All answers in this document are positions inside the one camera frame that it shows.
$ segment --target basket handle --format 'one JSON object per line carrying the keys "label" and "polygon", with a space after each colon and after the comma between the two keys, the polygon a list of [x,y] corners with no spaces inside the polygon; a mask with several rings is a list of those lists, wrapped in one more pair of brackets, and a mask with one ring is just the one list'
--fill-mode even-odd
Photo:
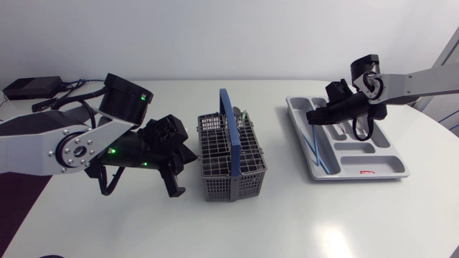
{"label": "basket handle", "polygon": [[241,140],[226,89],[220,89],[220,114],[227,116],[229,138],[231,139],[231,176],[240,176]]}

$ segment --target black box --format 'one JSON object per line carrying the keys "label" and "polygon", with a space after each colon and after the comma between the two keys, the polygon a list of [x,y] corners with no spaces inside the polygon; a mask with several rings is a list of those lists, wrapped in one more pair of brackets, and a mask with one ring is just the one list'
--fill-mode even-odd
{"label": "black box", "polygon": [[10,100],[51,98],[56,95],[61,83],[59,76],[21,78],[4,88],[3,92]]}

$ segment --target table surface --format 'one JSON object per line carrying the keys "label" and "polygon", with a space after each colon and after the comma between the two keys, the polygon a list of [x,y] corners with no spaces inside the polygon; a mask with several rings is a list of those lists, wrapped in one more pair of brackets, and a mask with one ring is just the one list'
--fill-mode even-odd
{"label": "table surface", "polygon": [[[5,257],[449,257],[458,246],[459,139],[428,116],[390,106],[379,123],[408,178],[314,181],[285,97],[325,95],[327,82],[136,83],[155,95],[146,118],[181,119],[196,154],[197,116],[217,112],[219,88],[227,88],[232,104],[250,114],[265,152],[260,195],[206,202],[199,161],[179,175],[186,192],[175,199],[158,171],[127,168],[110,196],[84,172],[53,176]],[[34,102],[5,103],[0,119],[29,113]]]}

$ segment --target gray plastic basket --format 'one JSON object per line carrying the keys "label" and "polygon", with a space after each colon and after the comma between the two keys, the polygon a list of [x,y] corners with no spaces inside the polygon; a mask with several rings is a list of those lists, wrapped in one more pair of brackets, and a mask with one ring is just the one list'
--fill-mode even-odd
{"label": "gray plastic basket", "polygon": [[235,117],[225,89],[220,113],[198,117],[202,178],[208,201],[236,201],[260,193],[267,167],[249,115]]}

